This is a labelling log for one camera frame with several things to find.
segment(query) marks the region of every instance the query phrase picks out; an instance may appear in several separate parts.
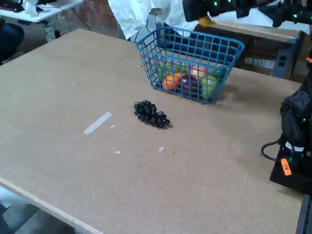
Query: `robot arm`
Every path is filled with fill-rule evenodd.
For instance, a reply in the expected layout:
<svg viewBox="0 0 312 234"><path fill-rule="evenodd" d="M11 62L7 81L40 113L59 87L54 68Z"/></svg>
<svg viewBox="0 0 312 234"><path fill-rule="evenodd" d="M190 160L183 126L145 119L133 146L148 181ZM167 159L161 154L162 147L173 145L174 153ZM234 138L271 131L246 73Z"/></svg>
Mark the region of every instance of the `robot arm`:
<svg viewBox="0 0 312 234"><path fill-rule="evenodd" d="M183 0L186 21L199 20L208 26L211 20L207 16L217 16L224 12L236 11L237 18L248 16L251 8L259 7L259 11L273 20L273 27L279 27L284 21L312 24L312 0L303 6L300 0L284 0L275 5L266 6L273 0Z"/></svg>

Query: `orange label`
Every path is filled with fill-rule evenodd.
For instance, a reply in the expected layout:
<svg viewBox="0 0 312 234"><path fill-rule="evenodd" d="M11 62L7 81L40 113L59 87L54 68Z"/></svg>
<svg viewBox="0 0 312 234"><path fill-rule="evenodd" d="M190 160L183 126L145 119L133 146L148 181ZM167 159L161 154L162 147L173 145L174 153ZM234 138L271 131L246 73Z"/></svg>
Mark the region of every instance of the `orange label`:
<svg viewBox="0 0 312 234"><path fill-rule="evenodd" d="M286 176L290 176L292 174L291 169L289 167L288 161L285 158L281 159L282 168Z"/></svg>

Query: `tape piece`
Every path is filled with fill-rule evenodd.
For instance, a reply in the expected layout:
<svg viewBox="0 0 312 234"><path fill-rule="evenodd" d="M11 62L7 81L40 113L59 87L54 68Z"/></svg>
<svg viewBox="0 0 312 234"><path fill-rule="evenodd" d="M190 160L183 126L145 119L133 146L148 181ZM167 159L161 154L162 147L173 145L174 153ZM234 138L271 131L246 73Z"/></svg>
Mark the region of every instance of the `tape piece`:
<svg viewBox="0 0 312 234"><path fill-rule="evenodd" d="M292 171L289 167L288 161L285 158L281 159L282 168L284 170L284 173L286 176L290 176L292 174Z"/></svg>
<svg viewBox="0 0 312 234"><path fill-rule="evenodd" d="M98 118L97 121L95 121L86 130L84 130L83 133L89 135L91 132L97 129L102 123L104 123L110 116L112 116L112 114L109 112L106 112L100 118Z"/></svg>

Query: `basket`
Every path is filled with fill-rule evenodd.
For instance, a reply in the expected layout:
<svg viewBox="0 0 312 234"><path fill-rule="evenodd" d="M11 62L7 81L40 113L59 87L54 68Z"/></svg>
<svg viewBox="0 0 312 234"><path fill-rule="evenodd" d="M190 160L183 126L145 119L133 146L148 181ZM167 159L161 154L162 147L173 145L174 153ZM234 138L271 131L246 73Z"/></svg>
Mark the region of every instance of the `basket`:
<svg viewBox="0 0 312 234"><path fill-rule="evenodd" d="M151 85L184 98L212 103L244 50L238 40L160 27L137 43Z"/></svg>

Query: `white tape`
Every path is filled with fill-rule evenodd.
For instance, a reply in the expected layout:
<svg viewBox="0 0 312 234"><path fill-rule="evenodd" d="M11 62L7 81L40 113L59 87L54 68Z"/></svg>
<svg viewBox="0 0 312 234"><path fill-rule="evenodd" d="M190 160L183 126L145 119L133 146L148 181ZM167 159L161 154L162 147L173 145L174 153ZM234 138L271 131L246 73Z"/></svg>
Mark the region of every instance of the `white tape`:
<svg viewBox="0 0 312 234"><path fill-rule="evenodd" d="M293 150L292 149L292 145L289 143L289 142L286 142L285 146L290 149L290 150ZM294 150L296 152L302 152L304 150L304 147L297 147L297 146L294 146Z"/></svg>
<svg viewBox="0 0 312 234"><path fill-rule="evenodd" d="M104 123L110 116L112 116L111 113L106 112L103 114L100 118L98 118L97 121L95 121L93 124L90 125L86 130L83 131L85 134L90 134L93 132L95 129L97 129L102 123Z"/></svg>

